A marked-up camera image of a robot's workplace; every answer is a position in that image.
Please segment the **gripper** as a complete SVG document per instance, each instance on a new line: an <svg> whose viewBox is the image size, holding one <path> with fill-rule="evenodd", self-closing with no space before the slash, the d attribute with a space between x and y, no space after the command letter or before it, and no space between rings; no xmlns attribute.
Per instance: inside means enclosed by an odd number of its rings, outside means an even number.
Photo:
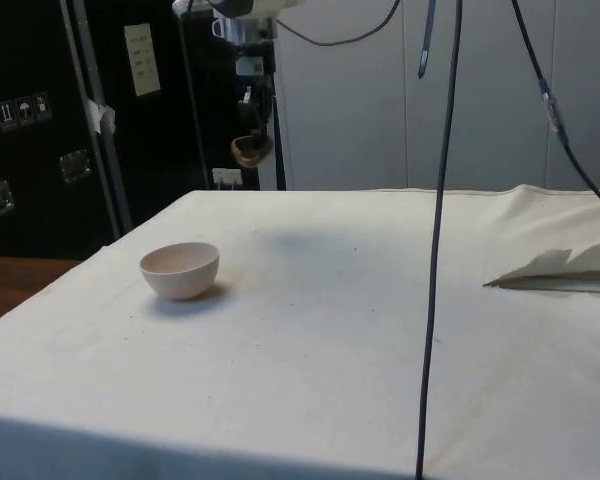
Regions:
<svg viewBox="0 0 600 480"><path fill-rule="evenodd" d="M236 53L235 73L238 77L257 82L252 86L254 124L251 128L255 146L265 146L270 137L268 123L272 112L272 90L276 72L275 48L272 42L240 47Z"/></svg>

